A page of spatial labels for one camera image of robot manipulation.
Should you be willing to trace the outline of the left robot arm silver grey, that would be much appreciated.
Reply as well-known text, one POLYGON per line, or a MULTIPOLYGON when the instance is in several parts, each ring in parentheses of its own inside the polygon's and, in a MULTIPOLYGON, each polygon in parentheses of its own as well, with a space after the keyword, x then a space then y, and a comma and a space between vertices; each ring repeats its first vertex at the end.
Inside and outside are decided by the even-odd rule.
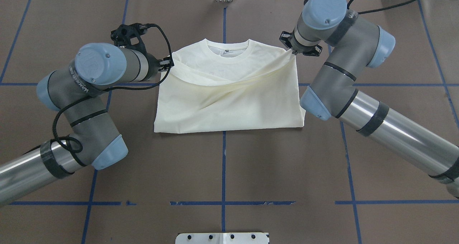
POLYGON ((91 165, 105 169, 122 160, 128 148, 111 119, 101 95, 118 84, 149 81, 169 72, 172 56, 155 59, 147 52, 108 43, 89 43, 67 67, 55 70, 37 85, 39 100, 64 115, 72 133, 53 138, 1 166, 1 206, 91 165))

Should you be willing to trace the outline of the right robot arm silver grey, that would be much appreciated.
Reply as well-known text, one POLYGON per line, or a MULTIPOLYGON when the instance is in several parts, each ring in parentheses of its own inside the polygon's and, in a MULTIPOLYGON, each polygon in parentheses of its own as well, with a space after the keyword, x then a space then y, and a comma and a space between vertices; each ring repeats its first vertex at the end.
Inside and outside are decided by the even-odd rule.
POLYGON ((308 0, 285 46, 317 56, 323 41, 333 50, 300 99, 321 120, 335 117, 360 135, 403 156, 458 197, 458 146, 418 125, 354 86, 366 68, 377 68, 396 40, 346 0, 308 0))

